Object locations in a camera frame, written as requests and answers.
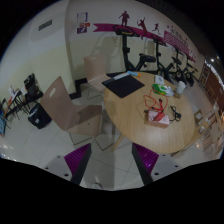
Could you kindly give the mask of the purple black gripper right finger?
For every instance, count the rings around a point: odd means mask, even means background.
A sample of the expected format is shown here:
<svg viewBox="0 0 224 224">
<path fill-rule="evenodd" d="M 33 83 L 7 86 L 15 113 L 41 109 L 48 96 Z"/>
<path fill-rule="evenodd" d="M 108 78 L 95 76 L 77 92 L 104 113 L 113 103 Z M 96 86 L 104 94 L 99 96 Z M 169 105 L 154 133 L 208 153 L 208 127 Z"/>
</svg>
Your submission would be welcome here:
<svg viewBox="0 0 224 224">
<path fill-rule="evenodd" d="M 132 144 L 132 155 L 139 170 L 144 185 L 153 182 L 152 170 L 158 160 L 159 155 L 150 149 L 139 144 Z"/>
</svg>

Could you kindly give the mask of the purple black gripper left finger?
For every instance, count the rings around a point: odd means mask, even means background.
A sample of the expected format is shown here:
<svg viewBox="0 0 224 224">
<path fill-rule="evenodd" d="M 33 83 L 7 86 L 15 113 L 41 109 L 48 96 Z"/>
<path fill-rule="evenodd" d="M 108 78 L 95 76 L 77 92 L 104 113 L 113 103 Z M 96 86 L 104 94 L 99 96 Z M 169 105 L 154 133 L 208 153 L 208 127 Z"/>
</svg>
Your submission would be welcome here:
<svg viewBox="0 0 224 224">
<path fill-rule="evenodd" d="M 79 185 L 86 170 L 88 161 L 90 159 L 92 150 L 91 144 L 88 143 L 73 152 L 67 154 L 64 159 L 71 171 L 71 182 Z"/>
</svg>

